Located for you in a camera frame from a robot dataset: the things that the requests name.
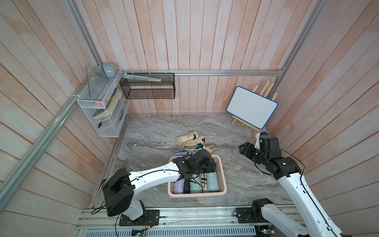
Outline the teal green umbrella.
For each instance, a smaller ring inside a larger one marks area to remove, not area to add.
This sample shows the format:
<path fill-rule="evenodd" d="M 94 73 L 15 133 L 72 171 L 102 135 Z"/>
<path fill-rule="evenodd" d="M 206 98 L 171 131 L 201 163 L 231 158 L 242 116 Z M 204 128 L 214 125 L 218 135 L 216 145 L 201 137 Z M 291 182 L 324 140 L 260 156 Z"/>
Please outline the teal green umbrella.
<path fill-rule="evenodd" d="M 192 175 L 190 179 L 190 193 L 191 194 L 200 194 L 203 193 L 203 186 L 201 182 L 201 177 L 198 174 Z"/>

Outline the cream umbrella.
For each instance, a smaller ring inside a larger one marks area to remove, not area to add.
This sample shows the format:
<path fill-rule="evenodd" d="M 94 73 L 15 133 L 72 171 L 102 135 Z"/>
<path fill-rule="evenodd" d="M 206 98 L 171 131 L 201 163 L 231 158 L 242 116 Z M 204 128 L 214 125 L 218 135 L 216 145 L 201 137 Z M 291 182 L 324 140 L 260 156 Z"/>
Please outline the cream umbrella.
<path fill-rule="evenodd" d="M 177 145 L 182 146 L 184 143 L 195 140 L 197 137 L 199 137 L 199 134 L 196 131 L 193 131 L 189 134 L 179 136 L 176 140 L 176 143 Z"/>
<path fill-rule="evenodd" d="M 204 136 L 197 137 L 194 140 L 189 140 L 185 142 L 182 147 L 187 152 L 192 152 L 198 149 L 201 149 L 206 142 L 206 138 Z"/>

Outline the beige striped umbrella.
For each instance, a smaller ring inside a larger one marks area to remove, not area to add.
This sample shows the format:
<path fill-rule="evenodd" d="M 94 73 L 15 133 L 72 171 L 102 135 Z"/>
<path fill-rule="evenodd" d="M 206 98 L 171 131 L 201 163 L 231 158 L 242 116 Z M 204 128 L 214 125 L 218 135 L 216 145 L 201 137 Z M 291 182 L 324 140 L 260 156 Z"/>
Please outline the beige striped umbrella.
<path fill-rule="evenodd" d="M 210 154 L 212 154 L 213 153 L 213 150 L 212 150 L 213 147 L 214 147 L 214 144 L 209 145 L 209 146 L 205 146 L 204 148 L 205 148 L 205 150 L 207 152 L 209 152 Z"/>

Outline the lilac umbrella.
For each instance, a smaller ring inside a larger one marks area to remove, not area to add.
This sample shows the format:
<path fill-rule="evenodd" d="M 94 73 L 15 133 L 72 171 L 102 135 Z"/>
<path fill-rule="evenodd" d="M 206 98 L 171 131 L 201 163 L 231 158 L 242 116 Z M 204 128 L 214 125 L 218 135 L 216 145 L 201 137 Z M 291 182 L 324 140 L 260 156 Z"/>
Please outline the lilac umbrella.
<path fill-rule="evenodd" d="M 184 193 L 185 180 L 181 179 L 173 182 L 173 194 L 183 194 Z"/>

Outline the black umbrella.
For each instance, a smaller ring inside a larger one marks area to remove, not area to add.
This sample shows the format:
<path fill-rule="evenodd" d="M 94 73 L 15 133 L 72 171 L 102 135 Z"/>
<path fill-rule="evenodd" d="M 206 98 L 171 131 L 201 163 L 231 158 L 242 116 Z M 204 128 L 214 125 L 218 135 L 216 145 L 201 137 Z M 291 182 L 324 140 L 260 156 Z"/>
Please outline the black umbrella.
<path fill-rule="evenodd" d="M 190 194 L 190 179 L 184 179 L 183 194 Z"/>

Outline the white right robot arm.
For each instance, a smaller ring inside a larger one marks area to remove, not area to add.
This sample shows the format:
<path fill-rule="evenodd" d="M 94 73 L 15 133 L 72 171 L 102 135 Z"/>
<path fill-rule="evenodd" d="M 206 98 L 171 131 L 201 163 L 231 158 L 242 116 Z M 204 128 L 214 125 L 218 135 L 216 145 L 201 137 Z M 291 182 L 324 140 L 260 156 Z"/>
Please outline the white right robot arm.
<path fill-rule="evenodd" d="M 264 165 L 265 174 L 272 175 L 286 190 L 301 215 L 302 226 L 283 213 L 268 198 L 257 199 L 250 208 L 237 208 L 239 223 L 268 222 L 291 237 L 343 237 L 342 230 L 331 220 L 310 190 L 304 171 L 295 157 L 283 157 L 279 140 L 266 132 L 258 134 L 257 142 L 245 142 L 239 152 L 256 166 Z"/>

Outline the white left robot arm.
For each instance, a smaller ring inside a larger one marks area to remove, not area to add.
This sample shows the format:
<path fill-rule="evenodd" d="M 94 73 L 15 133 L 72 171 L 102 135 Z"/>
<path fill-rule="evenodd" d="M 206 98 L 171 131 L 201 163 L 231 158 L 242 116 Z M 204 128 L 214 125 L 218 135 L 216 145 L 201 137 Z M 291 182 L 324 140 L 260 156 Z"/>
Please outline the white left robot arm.
<path fill-rule="evenodd" d="M 117 170 L 103 186 L 104 207 L 109 217 L 120 214 L 135 221 L 145 215 L 145 208 L 135 196 L 149 188 L 177 182 L 193 175 L 213 173 L 216 162 L 207 150 L 200 150 L 193 156 L 176 157 L 166 165 L 156 168 L 128 172 Z"/>

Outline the green paper on basket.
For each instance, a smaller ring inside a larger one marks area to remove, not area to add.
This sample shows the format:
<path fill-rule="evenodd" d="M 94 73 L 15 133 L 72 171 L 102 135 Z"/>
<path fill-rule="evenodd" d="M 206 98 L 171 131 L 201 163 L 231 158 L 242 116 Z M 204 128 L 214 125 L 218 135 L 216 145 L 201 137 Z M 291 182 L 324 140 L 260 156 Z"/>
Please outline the green paper on basket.
<path fill-rule="evenodd" d="M 122 77 L 130 82 L 161 82 L 160 78 L 140 76 L 128 73 L 123 73 Z"/>

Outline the light blue umbrella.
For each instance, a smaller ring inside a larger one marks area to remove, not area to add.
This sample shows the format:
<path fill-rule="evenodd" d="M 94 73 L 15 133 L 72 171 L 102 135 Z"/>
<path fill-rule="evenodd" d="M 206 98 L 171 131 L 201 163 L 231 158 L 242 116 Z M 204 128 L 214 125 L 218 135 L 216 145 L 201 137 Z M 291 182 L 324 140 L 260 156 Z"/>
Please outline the light blue umbrella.
<path fill-rule="evenodd" d="M 178 152 L 178 153 L 173 153 L 173 157 L 182 157 L 182 156 L 193 156 L 196 153 L 196 151 L 191 151 L 191 152 Z"/>

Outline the mint green umbrella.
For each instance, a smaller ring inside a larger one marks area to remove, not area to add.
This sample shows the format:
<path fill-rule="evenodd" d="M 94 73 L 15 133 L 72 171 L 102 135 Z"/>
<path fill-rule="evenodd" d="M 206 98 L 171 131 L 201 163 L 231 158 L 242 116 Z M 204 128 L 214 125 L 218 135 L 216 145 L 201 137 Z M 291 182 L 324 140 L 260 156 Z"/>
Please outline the mint green umbrella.
<path fill-rule="evenodd" d="M 207 184 L 208 191 L 210 192 L 220 191 L 220 184 L 219 184 L 217 172 L 206 173 L 206 184 Z"/>

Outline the metal base rail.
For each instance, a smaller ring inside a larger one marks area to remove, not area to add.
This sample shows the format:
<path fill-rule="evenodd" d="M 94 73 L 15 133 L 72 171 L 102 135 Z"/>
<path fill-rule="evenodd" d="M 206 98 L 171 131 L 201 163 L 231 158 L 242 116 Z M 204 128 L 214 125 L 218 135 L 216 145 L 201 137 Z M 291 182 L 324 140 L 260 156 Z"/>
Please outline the metal base rail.
<path fill-rule="evenodd" d="M 125 226 L 121 216 L 83 210 L 74 237 L 298 237 L 313 236 L 293 204 L 267 211 L 268 220 L 242 222 L 237 206 L 152 207 L 141 224 Z"/>

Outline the aluminium frame rail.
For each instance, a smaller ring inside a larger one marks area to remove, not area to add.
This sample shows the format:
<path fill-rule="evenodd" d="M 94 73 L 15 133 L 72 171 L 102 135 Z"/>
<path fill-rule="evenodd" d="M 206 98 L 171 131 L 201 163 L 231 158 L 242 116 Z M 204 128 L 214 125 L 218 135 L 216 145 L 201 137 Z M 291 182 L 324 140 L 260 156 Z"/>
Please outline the aluminium frame rail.
<path fill-rule="evenodd" d="M 239 76 L 272 76 L 272 77 L 279 77 L 281 76 L 284 71 L 281 70 L 122 70 L 123 73 L 128 74 L 157 74 L 157 73 L 173 73 L 178 77 L 211 77 L 211 76 L 218 76 L 218 77 L 239 77 Z"/>

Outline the grey round speaker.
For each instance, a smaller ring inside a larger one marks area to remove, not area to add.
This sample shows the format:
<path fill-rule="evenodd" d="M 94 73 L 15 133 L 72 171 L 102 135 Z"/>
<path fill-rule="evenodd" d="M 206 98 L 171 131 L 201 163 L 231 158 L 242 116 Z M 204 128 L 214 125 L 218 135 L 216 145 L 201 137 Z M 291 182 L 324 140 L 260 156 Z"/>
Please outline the grey round speaker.
<path fill-rule="evenodd" d="M 105 63 L 102 65 L 105 75 L 109 80 L 113 80 L 117 75 L 117 70 L 112 63 Z"/>

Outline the pink plastic storage box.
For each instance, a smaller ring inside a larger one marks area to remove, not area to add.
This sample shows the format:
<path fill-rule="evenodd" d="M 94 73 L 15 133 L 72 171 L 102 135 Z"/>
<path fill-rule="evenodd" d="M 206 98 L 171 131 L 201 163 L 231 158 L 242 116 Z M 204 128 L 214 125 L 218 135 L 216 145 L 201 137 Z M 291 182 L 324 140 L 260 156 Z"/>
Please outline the pink plastic storage box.
<path fill-rule="evenodd" d="M 226 179 L 224 175 L 224 170 L 223 170 L 223 165 L 221 158 L 217 155 L 211 155 L 212 158 L 215 160 L 216 165 L 216 172 L 218 175 L 218 180 L 219 180 L 219 186 L 220 186 L 220 191 L 219 192 L 209 192 L 209 193 L 199 193 L 199 194 L 174 194 L 173 193 L 173 183 L 168 183 L 167 184 L 167 193 L 170 197 L 172 198 L 197 198 L 197 197 L 216 197 L 216 196 L 223 196 L 227 192 L 227 184 L 226 184 Z"/>

